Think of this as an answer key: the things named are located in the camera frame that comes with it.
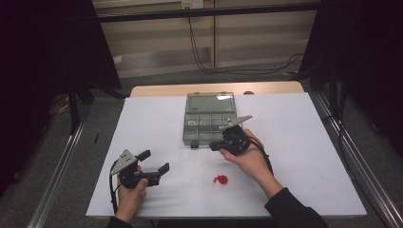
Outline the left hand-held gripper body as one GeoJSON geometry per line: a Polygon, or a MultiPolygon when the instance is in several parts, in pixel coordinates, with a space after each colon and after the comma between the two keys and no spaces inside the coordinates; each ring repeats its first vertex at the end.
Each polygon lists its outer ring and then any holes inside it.
{"type": "Polygon", "coordinates": [[[148,186],[158,185],[161,175],[158,171],[145,173],[138,168],[138,155],[133,155],[127,149],[120,155],[111,167],[109,176],[118,175],[120,184],[125,188],[134,189],[141,179],[148,180],[148,186]]]}

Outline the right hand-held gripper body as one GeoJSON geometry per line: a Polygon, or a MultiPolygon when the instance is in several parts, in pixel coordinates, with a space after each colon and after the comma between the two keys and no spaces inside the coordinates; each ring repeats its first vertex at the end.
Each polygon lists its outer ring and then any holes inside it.
{"type": "Polygon", "coordinates": [[[220,126],[222,140],[219,149],[226,149],[235,156],[242,154],[251,142],[240,125],[251,118],[251,115],[226,118],[220,126]]]}

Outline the clear grey compartment box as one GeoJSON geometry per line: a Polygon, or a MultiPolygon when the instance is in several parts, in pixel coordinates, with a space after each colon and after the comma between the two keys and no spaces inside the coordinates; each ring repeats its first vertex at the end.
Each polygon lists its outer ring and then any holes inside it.
{"type": "Polygon", "coordinates": [[[190,148],[199,148],[219,141],[223,121],[236,116],[235,96],[232,92],[188,93],[183,120],[183,143],[190,148]],[[198,124],[187,123],[192,120],[198,124]]]}

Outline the person's right hand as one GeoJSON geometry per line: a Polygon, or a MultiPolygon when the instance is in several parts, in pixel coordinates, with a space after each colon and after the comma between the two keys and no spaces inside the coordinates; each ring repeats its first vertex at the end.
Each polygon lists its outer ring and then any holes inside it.
{"type": "Polygon", "coordinates": [[[273,174],[267,165],[267,156],[263,155],[258,148],[259,140],[249,129],[245,129],[244,133],[252,140],[252,143],[241,155],[232,155],[225,149],[221,149],[220,153],[227,161],[236,164],[240,170],[257,183],[270,180],[273,174]]]}

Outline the person's left hand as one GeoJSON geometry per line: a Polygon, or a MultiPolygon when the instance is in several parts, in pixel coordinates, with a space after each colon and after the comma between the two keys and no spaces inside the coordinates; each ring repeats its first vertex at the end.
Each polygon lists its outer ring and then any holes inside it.
{"type": "Polygon", "coordinates": [[[146,196],[147,179],[141,179],[134,189],[118,188],[118,210],[115,217],[130,223],[138,214],[142,200],[146,196]]]}

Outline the white table sheet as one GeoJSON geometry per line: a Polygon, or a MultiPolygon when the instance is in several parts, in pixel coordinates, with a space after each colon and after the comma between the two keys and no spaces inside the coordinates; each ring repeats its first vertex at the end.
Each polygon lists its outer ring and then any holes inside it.
{"type": "MultiPolygon", "coordinates": [[[[328,218],[363,216],[366,211],[306,93],[238,95],[239,115],[251,115],[244,127],[264,145],[275,178],[303,204],[328,218]]],[[[117,123],[87,215],[113,213],[109,176],[125,150],[151,151],[144,171],[169,163],[159,185],[148,188],[139,215],[143,219],[257,219],[268,217],[259,186],[233,163],[207,147],[182,141],[186,99],[129,98],[117,123]],[[219,182],[213,179],[219,176],[219,182]]]]}

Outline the wooden table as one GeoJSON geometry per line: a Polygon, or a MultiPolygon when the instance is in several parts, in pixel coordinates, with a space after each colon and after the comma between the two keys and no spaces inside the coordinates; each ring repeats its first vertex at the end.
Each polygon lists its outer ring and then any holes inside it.
{"type": "Polygon", "coordinates": [[[272,94],[272,93],[303,93],[304,89],[299,82],[253,82],[253,83],[220,83],[220,84],[192,84],[192,85],[140,85],[135,86],[130,97],[155,96],[185,96],[194,92],[233,92],[235,95],[272,94]]]}

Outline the black stand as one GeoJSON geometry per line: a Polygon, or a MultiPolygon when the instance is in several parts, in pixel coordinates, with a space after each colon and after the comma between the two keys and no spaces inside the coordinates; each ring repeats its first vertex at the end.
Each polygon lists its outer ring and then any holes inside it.
{"type": "Polygon", "coordinates": [[[91,105],[94,102],[94,97],[90,91],[90,83],[86,78],[72,77],[69,80],[68,103],[71,117],[70,134],[73,134],[78,129],[80,124],[77,99],[80,99],[84,105],[91,105]]]}

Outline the black curtain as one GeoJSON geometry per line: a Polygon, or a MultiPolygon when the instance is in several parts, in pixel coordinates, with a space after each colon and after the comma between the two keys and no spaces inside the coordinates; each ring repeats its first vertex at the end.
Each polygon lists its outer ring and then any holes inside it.
{"type": "Polygon", "coordinates": [[[0,0],[0,198],[47,123],[52,99],[121,83],[92,0],[0,0]]]}
{"type": "Polygon", "coordinates": [[[301,72],[331,69],[403,158],[403,0],[319,0],[301,72]]]}

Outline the black horizontal bar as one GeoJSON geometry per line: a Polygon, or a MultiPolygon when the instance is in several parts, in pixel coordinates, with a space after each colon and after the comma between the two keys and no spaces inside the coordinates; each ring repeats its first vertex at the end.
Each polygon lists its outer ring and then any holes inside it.
{"type": "Polygon", "coordinates": [[[113,13],[113,14],[98,15],[97,21],[100,23],[115,23],[126,21],[146,21],[146,20],[178,19],[178,18],[207,17],[207,16],[293,12],[293,11],[317,10],[320,7],[321,7],[320,3],[301,3],[301,4],[267,5],[267,6],[254,6],[254,7],[178,9],[178,10],[152,11],[152,12],[140,12],[140,13],[113,13]]]}

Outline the white power socket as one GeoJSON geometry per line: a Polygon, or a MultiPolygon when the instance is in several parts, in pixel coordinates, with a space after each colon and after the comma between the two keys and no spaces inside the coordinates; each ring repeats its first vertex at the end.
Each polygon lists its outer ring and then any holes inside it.
{"type": "Polygon", "coordinates": [[[184,10],[203,9],[203,0],[182,0],[182,8],[184,10]]]}

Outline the metal floor rail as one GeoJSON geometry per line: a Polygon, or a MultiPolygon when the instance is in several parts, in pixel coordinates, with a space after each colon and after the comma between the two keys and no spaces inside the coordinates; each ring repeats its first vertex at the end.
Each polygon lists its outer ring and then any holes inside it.
{"type": "Polygon", "coordinates": [[[51,209],[51,206],[56,198],[58,189],[62,182],[62,179],[66,173],[68,164],[71,160],[71,157],[75,151],[78,141],[80,140],[82,131],[84,128],[84,123],[79,123],[77,128],[73,131],[73,133],[69,136],[67,145],[64,149],[64,152],[57,163],[57,166],[51,176],[51,179],[48,183],[47,189],[41,198],[38,206],[36,207],[27,228],[43,228],[45,222],[48,218],[48,213],[51,209]]]}
{"type": "Polygon", "coordinates": [[[366,200],[384,228],[403,228],[403,214],[364,159],[343,121],[331,111],[330,101],[323,93],[314,95],[323,113],[322,122],[336,134],[337,153],[359,193],[366,200]]]}

